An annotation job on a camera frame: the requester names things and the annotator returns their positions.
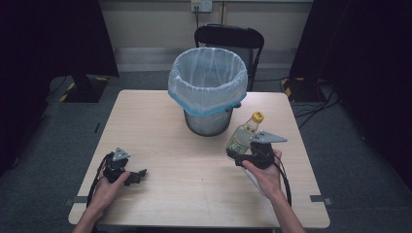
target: trash can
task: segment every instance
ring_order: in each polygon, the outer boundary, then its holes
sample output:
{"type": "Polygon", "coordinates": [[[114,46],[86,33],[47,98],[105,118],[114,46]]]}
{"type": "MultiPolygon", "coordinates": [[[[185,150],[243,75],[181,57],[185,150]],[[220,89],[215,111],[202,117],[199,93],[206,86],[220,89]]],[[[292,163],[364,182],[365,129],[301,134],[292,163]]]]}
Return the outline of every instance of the trash can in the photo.
{"type": "Polygon", "coordinates": [[[230,124],[233,107],[246,96],[248,72],[234,52],[196,48],[173,63],[168,93],[184,109],[188,128],[201,136],[216,136],[230,124]]]}

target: wall socket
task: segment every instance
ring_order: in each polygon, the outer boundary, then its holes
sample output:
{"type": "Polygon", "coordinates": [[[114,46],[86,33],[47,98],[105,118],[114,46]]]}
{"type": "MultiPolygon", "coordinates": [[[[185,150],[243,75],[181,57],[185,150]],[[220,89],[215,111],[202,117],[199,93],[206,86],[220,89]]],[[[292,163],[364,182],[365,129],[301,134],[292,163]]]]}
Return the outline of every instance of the wall socket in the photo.
{"type": "Polygon", "coordinates": [[[197,11],[200,13],[211,13],[213,6],[213,0],[190,0],[190,8],[192,12],[197,11]]]}

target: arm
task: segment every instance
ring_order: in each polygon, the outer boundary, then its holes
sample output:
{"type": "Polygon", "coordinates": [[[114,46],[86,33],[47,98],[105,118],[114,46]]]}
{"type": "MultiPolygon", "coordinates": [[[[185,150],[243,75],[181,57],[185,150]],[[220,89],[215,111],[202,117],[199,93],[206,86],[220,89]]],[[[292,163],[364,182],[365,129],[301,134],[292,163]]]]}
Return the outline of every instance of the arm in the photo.
{"type": "MultiPolygon", "coordinates": [[[[281,158],[282,153],[279,150],[273,151],[281,158]]],[[[261,191],[272,203],[273,210],[275,211],[276,218],[279,220],[282,231],[285,233],[306,232],[282,191],[278,169],[274,165],[271,165],[265,170],[260,170],[247,160],[243,161],[243,165],[256,177],[257,184],[261,191]]]]}
{"type": "Polygon", "coordinates": [[[87,209],[83,212],[79,223],[73,230],[74,233],[77,232],[91,232],[94,223],[103,217],[103,213],[108,208],[112,202],[115,200],[116,194],[120,189],[124,181],[130,176],[130,172],[122,173],[119,178],[114,182],[110,183],[106,178],[101,178],[96,186],[96,189],[91,199],[90,204],[87,209]]]}

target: plastic bottle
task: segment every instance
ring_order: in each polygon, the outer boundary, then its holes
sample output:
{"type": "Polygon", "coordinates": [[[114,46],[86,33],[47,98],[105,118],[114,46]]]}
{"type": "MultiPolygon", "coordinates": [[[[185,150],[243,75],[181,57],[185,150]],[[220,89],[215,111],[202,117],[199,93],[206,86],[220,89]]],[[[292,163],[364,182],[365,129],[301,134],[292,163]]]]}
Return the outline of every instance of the plastic bottle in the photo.
{"type": "Polygon", "coordinates": [[[236,154],[245,154],[251,147],[251,137],[258,131],[258,125],[263,121],[261,112],[254,112],[252,117],[234,131],[226,146],[226,154],[233,158],[236,154]]]}

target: table top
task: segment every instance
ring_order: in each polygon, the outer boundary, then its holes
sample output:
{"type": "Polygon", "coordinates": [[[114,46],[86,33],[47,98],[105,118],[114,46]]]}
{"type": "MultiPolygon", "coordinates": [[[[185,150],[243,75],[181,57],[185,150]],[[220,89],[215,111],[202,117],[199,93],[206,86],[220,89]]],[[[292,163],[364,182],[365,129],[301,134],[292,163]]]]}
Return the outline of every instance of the table top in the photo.
{"type": "MultiPolygon", "coordinates": [[[[140,183],[123,186],[99,221],[102,224],[184,227],[278,227],[270,202],[245,172],[225,155],[235,128],[255,111],[259,129],[288,139],[272,144],[283,152],[292,208],[304,227],[326,228],[329,217],[309,158],[283,93],[248,92],[221,135],[202,137],[186,125],[182,108],[166,90],[123,90],[115,103],[86,172],[79,196],[87,196],[102,158],[117,147],[131,154],[126,170],[148,169],[140,183]]],[[[75,203],[76,224],[86,204],[75,203]]]]}

